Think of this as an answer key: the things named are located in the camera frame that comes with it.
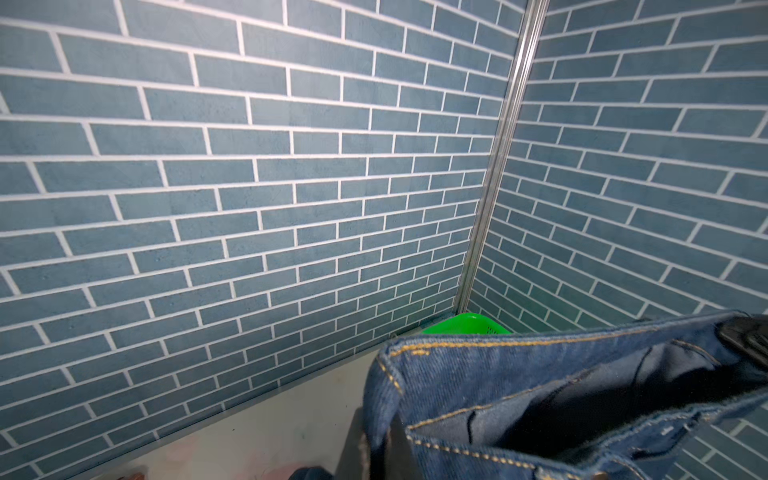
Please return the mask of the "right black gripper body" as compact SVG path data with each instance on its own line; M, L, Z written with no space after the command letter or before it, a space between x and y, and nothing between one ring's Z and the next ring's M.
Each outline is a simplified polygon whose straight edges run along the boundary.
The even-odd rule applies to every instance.
M767 317L742 316L718 327L718 338L760 368L767 367Z

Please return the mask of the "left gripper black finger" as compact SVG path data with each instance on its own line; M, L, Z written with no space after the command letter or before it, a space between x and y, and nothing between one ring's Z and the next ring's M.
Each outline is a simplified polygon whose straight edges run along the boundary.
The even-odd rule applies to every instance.
M369 443L363 428L361 408L354 412L333 478L335 480L369 479Z

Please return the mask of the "green plastic basket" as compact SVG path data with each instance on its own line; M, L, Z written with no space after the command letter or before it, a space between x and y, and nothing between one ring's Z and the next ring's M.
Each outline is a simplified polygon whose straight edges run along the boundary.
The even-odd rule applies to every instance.
M505 327L483 315L463 313L426 328L425 335L510 335Z

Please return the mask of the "dark blue denim skirt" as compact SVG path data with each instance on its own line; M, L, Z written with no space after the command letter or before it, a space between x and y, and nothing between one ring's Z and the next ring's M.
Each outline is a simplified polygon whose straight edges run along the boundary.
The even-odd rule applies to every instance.
M536 335L420 335L375 358L369 479L660 479L702 428L767 400L718 311Z

